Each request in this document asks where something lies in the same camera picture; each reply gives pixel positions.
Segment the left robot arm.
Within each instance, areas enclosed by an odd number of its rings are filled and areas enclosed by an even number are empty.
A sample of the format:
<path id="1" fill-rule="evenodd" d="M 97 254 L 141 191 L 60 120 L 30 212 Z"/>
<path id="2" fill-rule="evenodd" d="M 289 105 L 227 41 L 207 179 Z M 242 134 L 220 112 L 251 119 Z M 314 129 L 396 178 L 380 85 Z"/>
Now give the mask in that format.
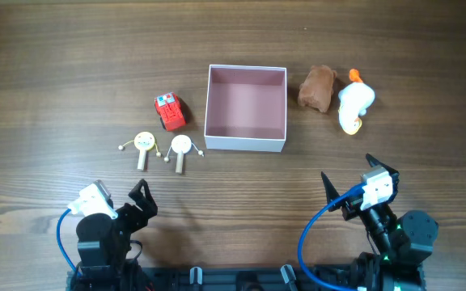
<path id="1" fill-rule="evenodd" d="M 129 192 L 132 204 L 113 208 L 110 192 L 96 180 L 79 192 L 79 198 L 68 205 L 83 219 L 77 224 L 80 262 L 67 280 L 68 290 L 152 290 L 152 279 L 138 263 L 138 257 L 127 257 L 133 243 L 131 235 L 146 227 L 157 215 L 148 183 L 140 179 Z"/>

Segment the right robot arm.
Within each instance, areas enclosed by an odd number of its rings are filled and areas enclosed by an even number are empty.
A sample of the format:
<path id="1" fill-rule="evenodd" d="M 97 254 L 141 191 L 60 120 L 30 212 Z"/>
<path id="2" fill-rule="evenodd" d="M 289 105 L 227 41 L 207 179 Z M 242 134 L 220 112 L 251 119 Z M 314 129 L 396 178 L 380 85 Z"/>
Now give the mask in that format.
<path id="1" fill-rule="evenodd" d="M 399 172 L 366 155 L 371 169 L 361 175 L 361 193 L 340 200 L 328 210 L 340 209 L 348 221 L 359 217 L 372 252 L 363 252 L 351 264 L 316 265 L 322 281 L 361 290 L 425 290 L 422 263 L 434 250 L 438 223 L 427 213 L 411 210 L 397 217 L 390 204 L 398 194 Z"/>

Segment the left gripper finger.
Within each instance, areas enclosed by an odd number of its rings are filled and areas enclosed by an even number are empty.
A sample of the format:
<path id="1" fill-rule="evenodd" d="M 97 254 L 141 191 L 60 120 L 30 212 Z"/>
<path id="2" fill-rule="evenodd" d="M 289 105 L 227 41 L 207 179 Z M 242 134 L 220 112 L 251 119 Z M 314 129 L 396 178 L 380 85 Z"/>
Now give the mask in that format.
<path id="1" fill-rule="evenodd" d="M 143 211 L 146 215 L 146 220 L 150 220 L 158 214 L 158 206 L 155 203 L 155 200 L 150 193 L 148 183 L 145 180 L 142 181 L 142 190 L 145 197 L 145 208 Z"/>
<path id="2" fill-rule="evenodd" d="M 138 183 L 129 192 L 129 198 L 131 198 L 136 206 L 140 209 L 145 208 L 146 196 L 145 196 L 145 180 L 139 180 Z"/>

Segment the white plush duck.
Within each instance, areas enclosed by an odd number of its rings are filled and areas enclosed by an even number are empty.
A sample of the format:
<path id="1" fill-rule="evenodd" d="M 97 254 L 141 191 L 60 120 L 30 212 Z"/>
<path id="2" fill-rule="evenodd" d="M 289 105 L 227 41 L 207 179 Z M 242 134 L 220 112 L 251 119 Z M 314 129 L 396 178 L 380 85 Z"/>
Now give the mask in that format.
<path id="1" fill-rule="evenodd" d="M 349 80 L 351 83 L 338 94 L 338 113 L 343 131 L 354 135 L 362 127 L 361 116 L 366 115 L 367 109 L 375 101 L 375 91 L 361 79 L 356 69 L 349 71 Z"/>

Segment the red toy truck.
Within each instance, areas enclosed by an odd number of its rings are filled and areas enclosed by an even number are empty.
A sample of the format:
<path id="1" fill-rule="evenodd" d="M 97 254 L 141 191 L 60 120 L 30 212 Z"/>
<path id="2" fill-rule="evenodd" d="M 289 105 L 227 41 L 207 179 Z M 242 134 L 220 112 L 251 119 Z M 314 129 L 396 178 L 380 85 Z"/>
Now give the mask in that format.
<path id="1" fill-rule="evenodd" d="M 160 116 L 161 125 L 167 131 L 174 131 L 187 124 L 180 99 L 174 92 L 157 96 L 155 110 Z"/>

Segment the brown plush toy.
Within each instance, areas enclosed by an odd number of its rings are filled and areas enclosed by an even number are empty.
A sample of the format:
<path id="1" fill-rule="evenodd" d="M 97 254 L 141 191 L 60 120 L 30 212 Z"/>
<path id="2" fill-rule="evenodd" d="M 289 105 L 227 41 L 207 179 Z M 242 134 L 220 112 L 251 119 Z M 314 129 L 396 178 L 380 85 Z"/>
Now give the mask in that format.
<path id="1" fill-rule="evenodd" d="M 334 92 L 337 72 L 326 65 L 313 65 L 305 81 L 299 86 L 298 104 L 326 113 Z"/>

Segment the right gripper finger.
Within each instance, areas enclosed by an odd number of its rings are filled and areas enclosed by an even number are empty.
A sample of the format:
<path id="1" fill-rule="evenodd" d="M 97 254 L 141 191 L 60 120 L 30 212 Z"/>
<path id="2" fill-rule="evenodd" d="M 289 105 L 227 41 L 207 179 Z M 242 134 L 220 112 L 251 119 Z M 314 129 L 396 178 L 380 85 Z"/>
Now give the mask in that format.
<path id="1" fill-rule="evenodd" d="M 371 155 L 371 154 L 369 154 L 369 153 L 367 153 L 367 154 L 365 155 L 365 158 L 366 158 L 367 162 L 369 163 L 369 165 L 370 165 L 371 167 L 381 166 L 381 167 L 383 167 L 383 168 L 386 169 L 386 170 L 388 169 L 388 165 L 386 165 L 386 164 L 380 162 L 377 158 L 375 158 L 373 155 Z"/>
<path id="2" fill-rule="evenodd" d="M 327 199 L 328 211 L 333 212 L 342 206 L 343 200 L 340 199 L 341 196 L 339 195 L 338 191 L 335 189 L 332 182 L 324 172 L 321 172 L 321 178 L 323 181 L 325 195 Z"/>

